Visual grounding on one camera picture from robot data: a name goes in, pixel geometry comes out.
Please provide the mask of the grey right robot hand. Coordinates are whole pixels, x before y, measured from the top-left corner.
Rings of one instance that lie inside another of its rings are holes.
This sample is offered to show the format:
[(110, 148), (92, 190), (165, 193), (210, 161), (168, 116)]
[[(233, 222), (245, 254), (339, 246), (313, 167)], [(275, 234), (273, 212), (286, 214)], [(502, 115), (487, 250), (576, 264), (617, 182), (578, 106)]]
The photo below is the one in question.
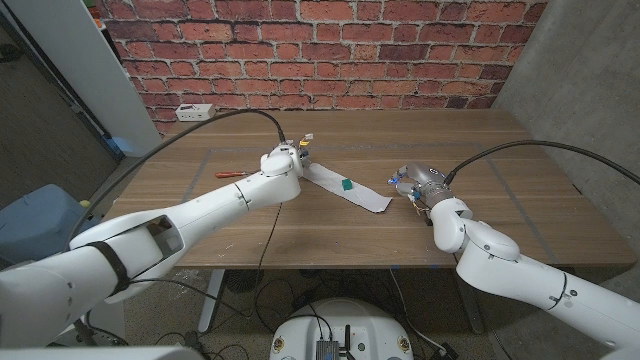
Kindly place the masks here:
[(453, 198), (445, 185), (445, 176), (430, 166), (410, 162), (399, 168), (388, 180), (388, 184), (412, 202), (422, 201), (431, 209), (441, 201)]

